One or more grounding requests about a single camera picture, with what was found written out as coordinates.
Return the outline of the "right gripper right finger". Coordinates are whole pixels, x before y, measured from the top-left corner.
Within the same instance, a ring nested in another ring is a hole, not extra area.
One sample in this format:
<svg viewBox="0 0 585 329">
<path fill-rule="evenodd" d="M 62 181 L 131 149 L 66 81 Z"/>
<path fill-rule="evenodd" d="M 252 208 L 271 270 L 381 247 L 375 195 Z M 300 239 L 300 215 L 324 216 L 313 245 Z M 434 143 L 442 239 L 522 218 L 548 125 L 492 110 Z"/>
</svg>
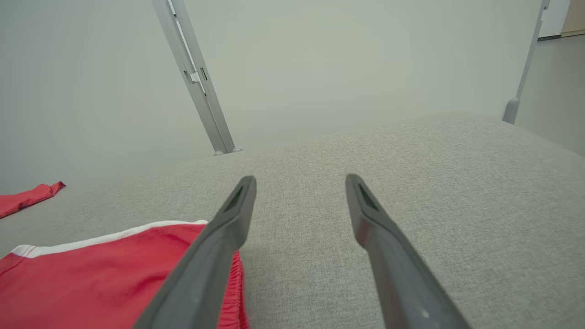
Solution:
<svg viewBox="0 0 585 329">
<path fill-rule="evenodd" d="M 370 260 L 386 328 L 470 328 L 359 175 L 347 175 L 346 196 L 355 239 Z"/>
</svg>

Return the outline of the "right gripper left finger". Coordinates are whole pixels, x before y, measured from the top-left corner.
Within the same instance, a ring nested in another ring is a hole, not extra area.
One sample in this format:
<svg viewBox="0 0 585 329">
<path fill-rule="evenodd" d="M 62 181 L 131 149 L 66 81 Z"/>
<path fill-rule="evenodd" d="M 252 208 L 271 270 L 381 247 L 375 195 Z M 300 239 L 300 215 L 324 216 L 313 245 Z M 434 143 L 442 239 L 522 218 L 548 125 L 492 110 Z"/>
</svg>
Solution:
<svg viewBox="0 0 585 329">
<path fill-rule="evenodd" d="M 134 328 L 217 328 L 233 257 L 246 242 L 255 198 L 255 177 L 243 177 L 186 250 Z"/>
</svg>

